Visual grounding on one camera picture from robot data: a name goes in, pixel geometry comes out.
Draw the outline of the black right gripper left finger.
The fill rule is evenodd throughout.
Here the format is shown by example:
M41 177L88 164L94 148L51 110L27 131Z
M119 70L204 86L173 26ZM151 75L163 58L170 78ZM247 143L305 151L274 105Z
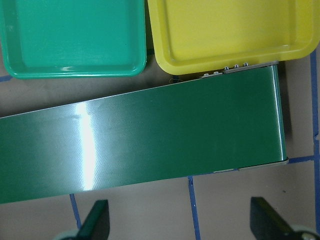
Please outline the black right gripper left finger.
M107 240L110 235L108 200L97 200L76 235L77 240Z

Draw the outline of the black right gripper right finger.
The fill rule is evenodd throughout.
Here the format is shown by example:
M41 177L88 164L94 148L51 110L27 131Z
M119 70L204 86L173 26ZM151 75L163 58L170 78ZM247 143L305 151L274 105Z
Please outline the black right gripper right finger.
M251 197L249 226L256 240L298 240L299 235L263 197Z

